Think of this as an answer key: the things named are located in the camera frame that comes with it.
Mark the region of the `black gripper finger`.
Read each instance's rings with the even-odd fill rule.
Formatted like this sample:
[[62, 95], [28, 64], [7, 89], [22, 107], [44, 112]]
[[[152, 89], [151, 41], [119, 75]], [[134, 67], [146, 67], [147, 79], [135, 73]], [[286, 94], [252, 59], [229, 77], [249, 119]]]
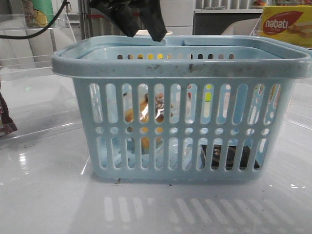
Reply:
[[138, 0], [137, 8], [140, 19], [153, 41], [162, 41], [167, 30], [162, 17], [159, 0]]
[[89, 6], [108, 17], [123, 34], [134, 37], [139, 30], [139, 25], [130, 10], [130, 2], [130, 0], [92, 0]]

